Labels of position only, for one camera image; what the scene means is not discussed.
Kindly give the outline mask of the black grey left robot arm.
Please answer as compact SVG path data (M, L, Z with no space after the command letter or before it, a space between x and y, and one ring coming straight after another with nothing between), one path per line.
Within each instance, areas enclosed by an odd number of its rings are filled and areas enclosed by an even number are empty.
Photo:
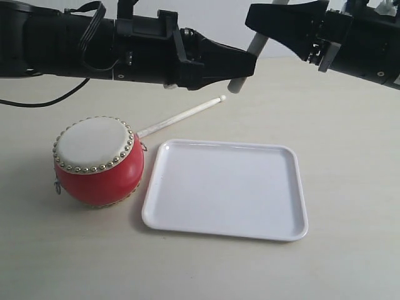
M101 1L77 9L1 2L1 77L62 77L131 81L196 91L252 76L256 56L178 25L178 14L133 13L119 1L116 19Z

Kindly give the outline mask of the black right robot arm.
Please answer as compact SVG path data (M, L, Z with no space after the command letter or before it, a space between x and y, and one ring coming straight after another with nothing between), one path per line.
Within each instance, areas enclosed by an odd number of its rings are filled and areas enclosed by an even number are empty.
M399 1L376 8L346 1L341 10L328 4L252 4L245 24L322 73L333 70L399 89Z

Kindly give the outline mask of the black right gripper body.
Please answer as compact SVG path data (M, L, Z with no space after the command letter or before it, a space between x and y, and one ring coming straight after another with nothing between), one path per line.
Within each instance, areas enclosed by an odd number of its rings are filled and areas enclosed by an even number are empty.
M328 10L316 32L308 61L325 73L344 44L353 16L347 12Z

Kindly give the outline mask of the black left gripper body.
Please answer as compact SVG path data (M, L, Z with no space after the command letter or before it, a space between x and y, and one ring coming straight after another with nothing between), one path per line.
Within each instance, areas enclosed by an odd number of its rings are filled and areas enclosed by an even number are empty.
M118 13L114 42L115 80L198 88L204 64L190 60L177 12L160 10L157 17Z

